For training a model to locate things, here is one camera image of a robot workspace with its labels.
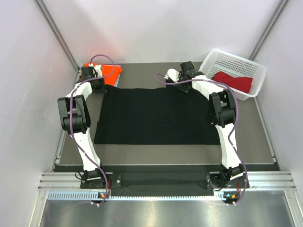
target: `plastic basket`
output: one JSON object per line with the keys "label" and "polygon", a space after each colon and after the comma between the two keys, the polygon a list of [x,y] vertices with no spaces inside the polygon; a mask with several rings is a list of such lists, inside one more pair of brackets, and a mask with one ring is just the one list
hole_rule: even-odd
{"label": "plastic basket", "polygon": [[249,93],[245,93],[233,88],[233,91],[239,100],[246,100],[250,97],[256,97],[261,90],[263,81],[266,76],[266,69],[264,66],[247,60],[236,55],[212,50],[199,71],[203,72],[208,79],[213,78],[217,72],[225,72],[232,77],[252,77],[252,84]]}

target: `white wall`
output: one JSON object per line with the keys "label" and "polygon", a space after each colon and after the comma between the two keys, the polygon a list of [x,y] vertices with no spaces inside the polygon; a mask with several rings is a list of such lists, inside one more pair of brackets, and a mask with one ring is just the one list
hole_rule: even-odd
{"label": "white wall", "polygon": [[279,0],[45,0],[77,63],[201,61],[219,48],[248,58]]}
{"label": "white wall", "polygon": [[75,71],[33,0],[0,7],[0,226],[25,226],[60,131],[57,98]]}
{"label": "white wall", "polygon": [[303,1],[291,0],[256,61],[267,67],[259,99],[282,167],[303,200]]}

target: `red cloth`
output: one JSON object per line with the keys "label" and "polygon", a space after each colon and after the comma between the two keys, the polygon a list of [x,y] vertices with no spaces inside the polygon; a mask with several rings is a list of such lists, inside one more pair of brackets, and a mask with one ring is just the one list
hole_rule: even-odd
{"label": "red cloth", "polygon": [[239,91],[243,91],[245,93],[249,93],[252,83],[251,77],[234,78],[225,72],[216,73],[212,80],[227,84],[228,86],[235,88]]}

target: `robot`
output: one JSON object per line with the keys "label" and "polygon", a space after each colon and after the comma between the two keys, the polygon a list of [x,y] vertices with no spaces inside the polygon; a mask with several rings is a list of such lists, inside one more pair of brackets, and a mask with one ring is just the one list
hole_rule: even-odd
{"label": "robot", "polygon": [[[96,155],[90,139],[90,116],[86,99],[91,93],[105,93],[106,87],[102,77],[101,65],[89,65],[81,68],[80,80],[75,88],[66,97],[58,99],[59,114],[62,128],[70,135],[70,117],[72,115],[73,138],[77,141],[79,152],[83,161],[83,176],[86,182],[102,179],[103,175],[96,164],[102,169],[99,157]],[[215,177],[206,176],[210,188],[221,190],[230,182],[243,177],[243,165],[236,153],[235,131],[232,131],[236,119],[235,100],[228,89],[223,89],[216,84],[207,82],[208,79],[202,72],[196,72],[192,62],[181,64],[181,71],[169,69],[165,76],[167,82],[173,83],[178,89],[188,92],[190,89],[199,91],[209,100],[209,121],[214,124],[220,138],[222,148],[222,163],[220,174]]]}

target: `black cloth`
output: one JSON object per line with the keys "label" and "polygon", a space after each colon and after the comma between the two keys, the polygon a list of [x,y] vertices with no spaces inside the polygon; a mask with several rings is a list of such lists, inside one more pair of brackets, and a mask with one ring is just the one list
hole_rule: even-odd
{"label": "black cloth", "polygon": [[107,86],[95,144],[214,144],[208,100],[176,87],[120,89]]}

